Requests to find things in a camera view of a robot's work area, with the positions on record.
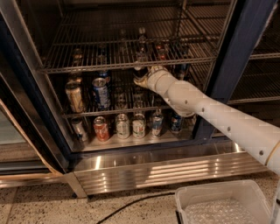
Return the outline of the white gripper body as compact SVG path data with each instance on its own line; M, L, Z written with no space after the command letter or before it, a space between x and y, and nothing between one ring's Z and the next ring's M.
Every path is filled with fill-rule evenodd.
M148 89L157 93L164 94L169 86L175 81L175 77L163 66L153 66L148 75Z

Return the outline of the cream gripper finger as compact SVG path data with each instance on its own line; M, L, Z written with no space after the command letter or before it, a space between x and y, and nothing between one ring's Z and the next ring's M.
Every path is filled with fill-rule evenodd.
M134 78L133 81L134 81L134 83L136 85L138 85L141 88L147 88L148 87L147 78L146 77Z

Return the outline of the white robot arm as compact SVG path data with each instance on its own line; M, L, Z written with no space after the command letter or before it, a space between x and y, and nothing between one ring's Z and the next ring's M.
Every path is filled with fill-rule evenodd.
M193 84L176 79L163 66L153 66L134 83L160 95L180 116L201 116L242 147L250 156L280 175L280 128L247 115L203 94Z

